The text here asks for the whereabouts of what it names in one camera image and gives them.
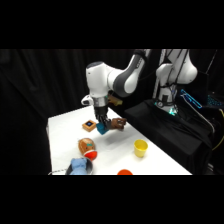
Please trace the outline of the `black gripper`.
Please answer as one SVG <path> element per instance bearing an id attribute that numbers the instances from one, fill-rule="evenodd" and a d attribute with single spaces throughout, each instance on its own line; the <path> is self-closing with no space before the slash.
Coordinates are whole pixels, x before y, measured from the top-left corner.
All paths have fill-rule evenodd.
<path id="1" fill-rule="evenodd" d="M 108 117 L 107 117 L 107 112 L 108 112 L 108 107 L 107 106 L 95 107 L 94 112 L 95 112 L 96 119 L 99 121 L 96 124 L 97 129 L 104 130 L 103 122 L 105 122 L 105 127 L 106 127 L 107 130 L 112 129 L 112 120 L 108 119 Z"/>

